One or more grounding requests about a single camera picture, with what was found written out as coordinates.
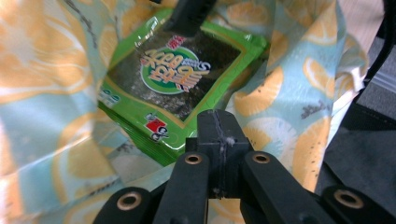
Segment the gray floor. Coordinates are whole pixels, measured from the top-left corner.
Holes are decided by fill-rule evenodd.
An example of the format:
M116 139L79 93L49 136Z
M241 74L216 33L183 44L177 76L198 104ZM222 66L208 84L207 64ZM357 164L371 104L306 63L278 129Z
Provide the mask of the gray floor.
M376 37L369 51L370 62L377 57L384 40ZM358 104L396 119L396 47L363 92Z

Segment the seaweed snack package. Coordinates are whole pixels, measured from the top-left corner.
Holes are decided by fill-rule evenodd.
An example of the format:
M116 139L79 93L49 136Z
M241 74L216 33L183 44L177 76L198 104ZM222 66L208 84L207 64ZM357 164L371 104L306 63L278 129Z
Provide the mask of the seaweed snack package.
M167 33L163 10L123 40L99 93L100 106L162 165L184 151L201 111L224 107L262 55L262 37L205 22L195 37Z

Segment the brand logo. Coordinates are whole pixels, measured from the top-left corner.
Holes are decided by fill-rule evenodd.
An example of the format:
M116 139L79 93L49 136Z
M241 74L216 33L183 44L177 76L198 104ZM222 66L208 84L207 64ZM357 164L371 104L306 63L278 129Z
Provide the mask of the brand logo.
M151 132L151 139L158 142L162 138L168 138L168 130L166 129L166 123L160 120L156 115L149 113L145 116L147 120L146 128Z
M189 92L202 76L209 74L210 63L199 61L189 49L180 45L185 38L174 36L167 47L150 49L140 59L140 74L145 84L162 94Z

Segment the green snack package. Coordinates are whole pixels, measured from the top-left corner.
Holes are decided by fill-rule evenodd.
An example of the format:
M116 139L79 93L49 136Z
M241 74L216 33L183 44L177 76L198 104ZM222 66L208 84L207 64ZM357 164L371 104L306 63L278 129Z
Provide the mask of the green snack package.
M158 12L120 42L99 93L99 106L162 165L196 135L198 113L225 106L267 47L262 37L210 22L193 38L166 33L171 12Z

